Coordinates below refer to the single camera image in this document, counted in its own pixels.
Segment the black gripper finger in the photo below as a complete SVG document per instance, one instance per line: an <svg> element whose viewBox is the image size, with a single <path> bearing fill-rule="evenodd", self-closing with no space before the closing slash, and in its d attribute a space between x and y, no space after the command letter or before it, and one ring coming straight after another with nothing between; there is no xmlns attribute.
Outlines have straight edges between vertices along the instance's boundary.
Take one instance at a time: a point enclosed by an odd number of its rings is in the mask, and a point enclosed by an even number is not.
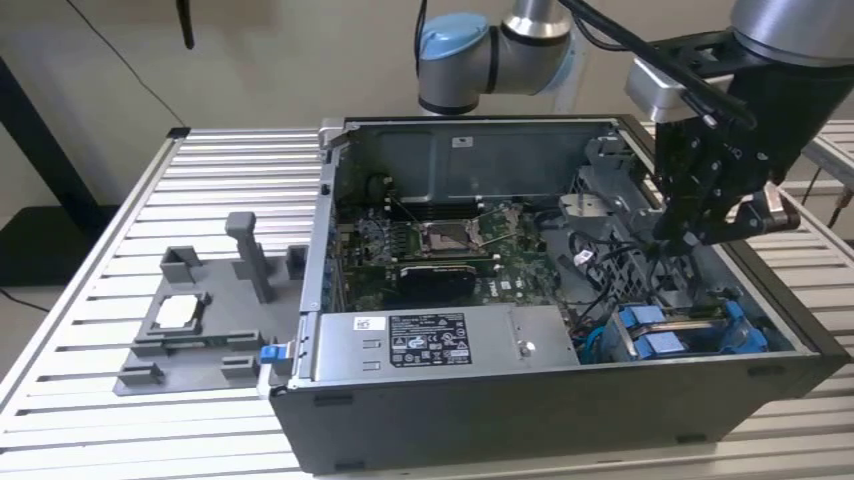
<svg viewBox="0 0 854 480"><path fill-rule="evenodd" d="M698 234L723 221L708 217L720 202L715 192L733 166L724 133L698 118L656 127L656 182L664 195L664 213L654 227L654 238L666 253L692 249L688 234Z"/></svg>
<svg viewBox="0 0 854 480"><path fill-rule="evenodd" d="M779 186L768 182L739 202L716 205L704 214L697 237L704 245L715 245L791 231L800 225L801 214L795 204L783 197Z"/></svg>

